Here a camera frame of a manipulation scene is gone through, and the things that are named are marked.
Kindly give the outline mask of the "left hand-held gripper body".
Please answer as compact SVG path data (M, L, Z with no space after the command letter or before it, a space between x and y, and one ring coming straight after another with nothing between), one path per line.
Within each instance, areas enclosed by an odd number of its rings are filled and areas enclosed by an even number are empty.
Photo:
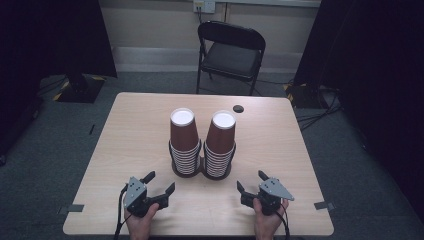
M142 218L154 203L158 203L158 209L162 210L169 206L169 197L166 197L165 193L155 197L148 197L147 184L141 183L140 179L131 177L123 202L124 208L132 215Z

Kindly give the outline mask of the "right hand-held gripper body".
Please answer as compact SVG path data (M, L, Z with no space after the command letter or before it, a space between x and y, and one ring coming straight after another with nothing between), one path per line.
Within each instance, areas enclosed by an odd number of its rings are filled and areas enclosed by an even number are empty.
M247 192L245 195L241 195L240 202L242 205L253 208L253 199L259 199L262 205L262 213L266 216L276 212L280 208L283 199L294 200L294 196L277 178L271 177L267 181L260 183L258 187L259 192L257 194Z

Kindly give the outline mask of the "stack of brown cups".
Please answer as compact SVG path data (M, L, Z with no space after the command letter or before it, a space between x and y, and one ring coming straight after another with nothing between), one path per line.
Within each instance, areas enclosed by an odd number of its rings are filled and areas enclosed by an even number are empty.
M170 115L169 151L174 172L181 177L196 175L200 169L201 140L195 115L188 108L177 108Z
M226 110L213 114L204 143L204 173L211 179L225 178L230 170L236 143L236 118Z

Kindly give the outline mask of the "person's right hand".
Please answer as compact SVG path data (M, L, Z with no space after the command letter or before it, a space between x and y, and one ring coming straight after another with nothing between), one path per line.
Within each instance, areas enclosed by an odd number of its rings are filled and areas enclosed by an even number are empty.
M255 212L254 233L256 240L273 240L273 237L283 223L283 215L289 206L286 199L282 200L280 208L276 213L266 216L262 213L262 205L259 199L253 199Z

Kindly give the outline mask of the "person's left hand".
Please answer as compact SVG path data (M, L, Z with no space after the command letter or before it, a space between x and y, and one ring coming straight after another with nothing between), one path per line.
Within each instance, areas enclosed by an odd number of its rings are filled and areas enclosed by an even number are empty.
M154 203L142 218L132 215L128 210L124 211L130 240L149 240L152 221L158 208L159 204Z

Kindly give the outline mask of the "grey floor tape strip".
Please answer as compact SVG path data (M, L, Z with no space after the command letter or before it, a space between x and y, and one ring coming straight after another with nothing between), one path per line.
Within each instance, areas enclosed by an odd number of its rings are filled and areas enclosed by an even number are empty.
M59 215L66 215L70 212L82 212L84 209L83 204L71 204L68 206L62 206L58 210Z
M327 209L328 211L331 211L335 208L335 205L333 203L326 201L316 202L314 206L316 210Z

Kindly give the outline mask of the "black stand base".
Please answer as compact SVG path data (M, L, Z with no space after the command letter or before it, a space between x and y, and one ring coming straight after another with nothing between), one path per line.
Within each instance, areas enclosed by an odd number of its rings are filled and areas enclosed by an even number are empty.
M328 109L329 104L320 90L313 89L305 84L295 86L285 84L283 89L293 108L297 109Z
M94 103L105 79L100 76L71 75L66 76L67 81L59 92L53 97L57 102L68 103Z

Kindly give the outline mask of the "black folding chair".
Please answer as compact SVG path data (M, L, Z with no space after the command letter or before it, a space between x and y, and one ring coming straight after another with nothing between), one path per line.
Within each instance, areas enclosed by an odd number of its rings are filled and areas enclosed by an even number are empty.
M255 90L266 48L264 37L252 28L221 21L202 22L197 28L200 42L196 92L201 73L250 82L249 95Z

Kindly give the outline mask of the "black curtain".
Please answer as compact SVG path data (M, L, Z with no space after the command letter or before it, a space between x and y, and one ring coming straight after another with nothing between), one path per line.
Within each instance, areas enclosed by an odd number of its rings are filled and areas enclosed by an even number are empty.
M117 75L99 0L0 0L0 166L51 75Z
M294 82L339 90L424 221L424 0L321 0Z

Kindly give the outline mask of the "white wall socket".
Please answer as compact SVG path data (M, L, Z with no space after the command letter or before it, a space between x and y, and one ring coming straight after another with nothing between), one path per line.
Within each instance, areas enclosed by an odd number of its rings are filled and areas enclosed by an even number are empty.
M216 2L215 1L193 0L193 11L194 12L196 12L196 5L203 5L202 6L202 13L214 14L215 11L216 11Z

